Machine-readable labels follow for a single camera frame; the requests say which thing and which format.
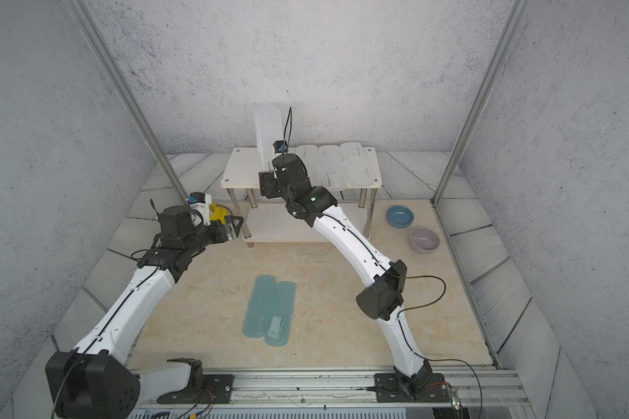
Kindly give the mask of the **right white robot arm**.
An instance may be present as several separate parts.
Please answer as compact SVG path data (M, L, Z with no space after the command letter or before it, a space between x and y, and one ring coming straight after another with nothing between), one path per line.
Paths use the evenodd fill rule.
M402 260L384 256L349 221L327 189L311 184L300 157L277 155L272 167L270 173L260 173L260 194L282 198L291 216L328 239L355 269L364 285L356 303L366 316L377 321L384 334L393 357L398 392L415 401L428 386L433 370L417 348L405 319L407 266Z

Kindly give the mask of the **clear pencil case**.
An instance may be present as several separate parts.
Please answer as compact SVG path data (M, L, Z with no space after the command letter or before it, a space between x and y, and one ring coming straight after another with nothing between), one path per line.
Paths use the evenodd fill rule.
M318 148L321 185L330 192L340 192L348 187L347 169L342 151L337 145Z
M254 111L254 126L259 154L260 172L273 170L272 161L278 155L274 143L283 140L281 111L277 106L261 106Z
M302 145L295 149L295 153L304 163L311 184L321 185L319 148L315 145Z
M368 150L358 142L340 145L342 160L347 170L349 184L354 188L369 188L375 181L375 173L369 160Z

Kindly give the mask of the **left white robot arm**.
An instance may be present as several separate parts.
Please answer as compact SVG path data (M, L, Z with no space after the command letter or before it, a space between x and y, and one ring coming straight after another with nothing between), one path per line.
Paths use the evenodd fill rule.
M157 215L160 230L141 250L136 270L117 301L73 349L45 365L52 418L127 418L135 407L165 397L198 405L213 395L199 360L179 358L161 368L131 370L128 358L159 301L192 260L212 244L236 239L241 215L213 220L202 204L178 205Z

